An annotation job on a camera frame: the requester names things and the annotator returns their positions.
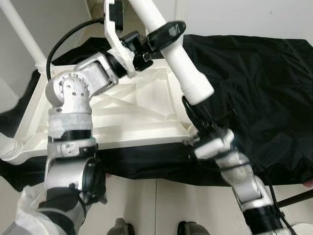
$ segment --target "black fabric cover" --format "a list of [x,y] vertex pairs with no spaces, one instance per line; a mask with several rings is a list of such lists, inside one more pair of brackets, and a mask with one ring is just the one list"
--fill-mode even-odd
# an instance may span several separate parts
[[[251,161],[262,164],[274,184],[313,178],[313,47],[305,40],[195,35],[185,36],[183,45],[215,89],[206,101],[211,113],[235,132],[238,146]],[[54,64],[76,64],[109,48],[106,39],[91,38]],[[0,131],[6,135],[14,136],[37,81],[33,76],[18,109],[0,115],[5,121],[0,122]],[[225,185],[220,173],[188,157],[191,150],[172,143],[109,149],[98,155],[108,173],[130,179]],[[20,166],[0,162],[0,174],[17,190],[41,182],[44,168],[44,156]]]

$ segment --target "robotic arm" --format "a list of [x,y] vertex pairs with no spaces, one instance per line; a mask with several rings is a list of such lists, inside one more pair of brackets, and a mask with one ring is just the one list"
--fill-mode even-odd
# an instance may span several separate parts
[[88,58],[47,84],[46,97],[53,106],[49,110],[45,169],[47,201],[37,212],[52,221],[59,234],[76,234],[91,204],[106,203],[105,173],[96,158],[89,101],[117,85],[119,78],[134,77],[136,71],[149,67],[151,53],[160,50],[180,82],[184,106],[198,130],[193,157],[216,162],[253,234],[289,235],[248,158],[232,146],[233,133],[218,127],[203,105],[214,90],[176,41],[186,29],[185,23],[166,23],[152,0],[129,2],[149,34],[141,37],[134,32],[120,40],[116,30],[123,25],[121,0],[106,0],[105,35],[112,49]]

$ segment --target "white pipe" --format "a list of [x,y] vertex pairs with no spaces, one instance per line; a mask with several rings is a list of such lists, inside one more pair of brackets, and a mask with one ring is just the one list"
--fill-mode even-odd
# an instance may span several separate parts
[[39,72],[41,72],[40,69],[44,70],[43,66],[45,67],[47,59],[43,52],[41,51],[41,49],[39,48],[33,36],[28,31],[26,25],[20,18],[13,4],[11,3],[10,0],[0,0],[0,7],[2,8],[7,19],[11,23],[12,27],[14,28],[18,36],[20,37],[24,46],[26,47],[30,55],[33,57]]
[[[166,24],[152,0],[129,0],[129,2],[149,32]],[[191,105],[204,101],[214,93],[207,78],[196,69],[179,42],[171,44],[161,53],[179,80],[181,90]]]

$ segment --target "black pole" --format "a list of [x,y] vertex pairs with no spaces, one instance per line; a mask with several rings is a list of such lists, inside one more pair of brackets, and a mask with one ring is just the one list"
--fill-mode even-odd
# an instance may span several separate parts
[[302,201],[310,199],[310,198],[313,198],[313,189],[311,189],[307,192],[301,193],[299,195],[287,198],[285,200],[282,200],[282,201],[278,202],[277,204],[278,204],[279,208],[282,208],[282,207],[286,207],[286,206],[295,204],[297,202],[302,202]]

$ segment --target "white floor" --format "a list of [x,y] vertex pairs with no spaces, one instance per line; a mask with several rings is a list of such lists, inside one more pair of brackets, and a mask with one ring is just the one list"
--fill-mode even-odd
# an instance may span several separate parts
[[[278,200],[309,190],[275,186]],[[0,177],[0,232],[15,219],[20,193]],[[94,204],[80,235],[105,235],[115,219],[132,223],[137,235],[176,235],[182,220],[204,225],[212,235],[250,234],[229,187],[196,187],[166,180],[107,179],[108,203]],[[313,223],[313,199],[282,209],[292,224]]]

